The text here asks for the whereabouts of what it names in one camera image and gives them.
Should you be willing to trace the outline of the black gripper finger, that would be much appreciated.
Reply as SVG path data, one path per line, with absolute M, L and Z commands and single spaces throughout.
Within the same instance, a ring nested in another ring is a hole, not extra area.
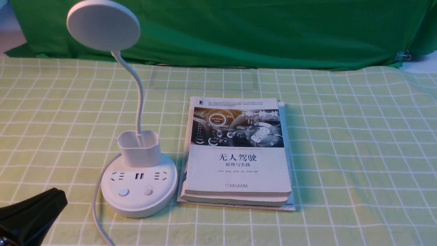
M 2 246 L 41 246 L 48 231 L 67 206 L 64 191 L 51 188 L 0 209 Z

